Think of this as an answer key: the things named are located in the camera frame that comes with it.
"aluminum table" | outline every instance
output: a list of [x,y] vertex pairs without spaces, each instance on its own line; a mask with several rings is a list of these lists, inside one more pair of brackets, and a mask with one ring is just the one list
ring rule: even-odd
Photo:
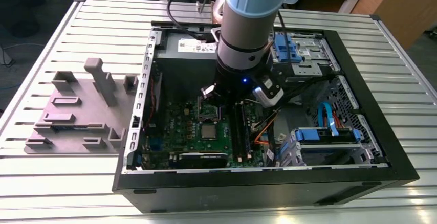
[[[201,14],[188,3],[175,3],[172,10],[180,22],[211,22],[209,6]],[[113,79],[138,74],[149,22],[169,20],[165,2],[77,0],[0,118],[0,221],[437,223],[435,91],[379,21],[311,11],[284,10],[281,15],[287,27],[339,33],[419,180],[340,206],[142,215],[110,192],[116,155],[26,155],[23,140],[54,89],[54,72],[90,78],[82,64],[98,57]]]

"blue drive bracket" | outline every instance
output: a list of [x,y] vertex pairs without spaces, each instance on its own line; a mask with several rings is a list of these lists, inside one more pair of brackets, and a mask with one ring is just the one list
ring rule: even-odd
[[297,55],[297,45],[293,43],[288,34],[287,42],[289,47],[289,60],[287,58],[287,46],[283,35],[276,33],[273,36],[273,49],[277,55],[277,60],[279,62],[300,63],[303,61],[303,58]]
[[338,131],[336,131],[336,128],[335,128],[334,115],[332,115],[332,109],[330,108],[330,104],[326,103],[326,102],[322,102],[319,104],[319,108],[317,108],[319,127],[323,127],[323,108],[326,109],[327,125],[328,125],[328,128],[330,128],[330,131],[332,132],[332,136],[338,136]]

